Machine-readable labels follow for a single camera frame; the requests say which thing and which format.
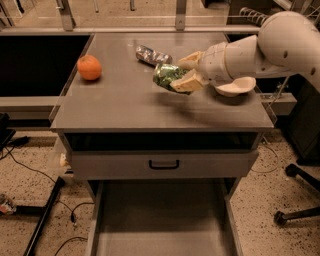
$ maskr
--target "drawer handle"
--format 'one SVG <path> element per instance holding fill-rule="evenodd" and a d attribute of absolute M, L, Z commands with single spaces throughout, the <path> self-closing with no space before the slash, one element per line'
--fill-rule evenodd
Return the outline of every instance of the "drawer handle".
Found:
<path fill-rule="evenodd" d="M 179 165 L 180 165 L 180 161 L 176 160 L 176 164 L 173 166 L 154 166 L 152 164 L 152 160 L 149 160 L 149 167 L 150 169 L 153 169 L 153 170 L 173 170 L 173 169 L 178 169 Z"/>

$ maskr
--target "speckled floor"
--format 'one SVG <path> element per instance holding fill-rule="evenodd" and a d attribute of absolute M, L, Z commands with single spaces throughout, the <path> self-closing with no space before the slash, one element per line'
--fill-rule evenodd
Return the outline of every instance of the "speckled floor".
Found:
<path fill-rule="evenodd" d="M 23 17 L 16 11 L 13 1 L 4 2 L 8 4 L 12 17 L 19 26 L 61 26 L 55 1 L 27 0 L 23 2 L 26 9 Z M 106 16 L 118 15 L 117 12 L 114 13 L 113 2 L 119 3 L 119 1 L 112 1 L 110 4 L 108 2 L 109 5 L 104 5 L 98 1 L 99 14 L 94 12 L 93 1 L 70 1 L 70 4 L 74 5 L 74 16 L 78 24 L 84 27 L 96 24 L 105 26 L 106 23 L 103 22 L 108 21 L 107 25 L 112 26 L 111 21 L 117 22 L 117 20 L 106 18 Z M 119 6 L 122 12 L 129 12 L 129 1 L 123 1 Z M 139 25 L 139 22 L 142 22 L 141 19 L 133 17 L 141 15 L 142 6 L 149 8 L 144 9 L 147 13 L 150 10 L 157 10 L 154 1 L 137 0 L 137 12 L 130 12 L 130 24 Z M 191 6 L 192 9 L 190 5 L 188 7 L 189 15 L 208 17 L 200 21 L 189 19 L 189 24 L 213 22 L 213 12 L 220 17 L 226 12 L 225 8 L 221 8 L 222 5 L 217 4 L 212 6 L 213 11 L 207 13 L 208 10 L 201 8 L 200 1 L 196 0 L 192 1 Z M 174 11 L 169 7 L 165 22 L 172 25 Z M 150 17 L 144 18 L 144 22 L 149 20 Z M 215 22 L 223 24 L 224 20 Z M 125 25 L 128 19 L 122 19 L 121 22 Z M 33 169 L 45 172 L 53 179 L 61 176 L 66 181 L 36 248 L 36 255 L 53 256 L 68 239 L 88 237 L 93 211 L 92 200 L 82 182 L 74 180 L 70 174 L 64 174 L 66 168 L 57 167 L 59 152 L 53 151 L 55 134 L 47 131 L 18 131 L 15 135 L 15 137 L 22 136 L 29 136 L 30 142 L 21 148 L 14 149 L 12 151 L 14 158 Z M 268 143 L 261 143 L 258 160 L 248 176 L 240 181 L 231 198 L 231 208 L 243 254 L 245 256 L 320 255 L 320 217 L 290 221 L 284 227 L 278 227 L 273 222 L 273 215 L 277 210 L 290 212 L 320 205 L 320 194 L 302 179 L 288 178 L 285 175 L 284 168 L 295 162 L 296 155 L 281 132 L 275 129 L 265 137 Z M 303 167 L 303 169 L 320 178 L 320 167 Z M 0 193 L 5 193 L 18 205 L 42 206 L 53 188 L 53 182 L 49 178 L 17 164 L 11 156 L 0 161 L 0 175 L 2 177 Z M 86 204 L 79 206 L 75 211 L 77 217 L 75 227 L 70 220 L 70 215 L 72 209 L 81 203 Z M 37 217 L 32 216 L 1 215 L 0 255 L 23 255 L 37 220 Z M 85 240 L 75 239 L 67 243 L 58 255 L 83 255 L 85 247 Z"/>

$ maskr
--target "gray tabletop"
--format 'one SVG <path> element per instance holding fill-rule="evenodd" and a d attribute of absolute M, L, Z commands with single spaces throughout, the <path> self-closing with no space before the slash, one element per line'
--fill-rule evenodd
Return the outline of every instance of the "gray tabletop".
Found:
<path fill-rule="evenodd" d="M 77 73 L 52 123 L 56 132 L 267 131 L 273 124 L 255 92 L 226 98 L 208 86 L 190 96 L 153 81 L 154 67 L 136 59 L 145 45 L 173 57 L 226 41 L 223 33 L 97 33 L 88 49 L 103 68 L 94 82 Z"/>

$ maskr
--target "white bowl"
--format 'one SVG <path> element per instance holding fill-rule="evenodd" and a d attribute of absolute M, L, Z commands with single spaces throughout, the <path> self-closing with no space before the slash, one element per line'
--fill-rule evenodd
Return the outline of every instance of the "white bowl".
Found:
<path fill-rule="evenodd" d="M 246 93 L 253 90 L 256 86 L 256 79 L 253 77 L 241 77 L 233 80 L 230 84 L 215 86 L 216 91 L 226 97 L 235 97 L 240 93 Z"/>

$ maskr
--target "drawer front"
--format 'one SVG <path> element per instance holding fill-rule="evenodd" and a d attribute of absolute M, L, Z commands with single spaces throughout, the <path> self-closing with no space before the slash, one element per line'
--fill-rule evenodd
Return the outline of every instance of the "drawer front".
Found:
<path fill-rule="evenodd" d="M 83 180 L 243 177 L 258 151 L 205 154 L 74 152 L 72 169 Z"/>

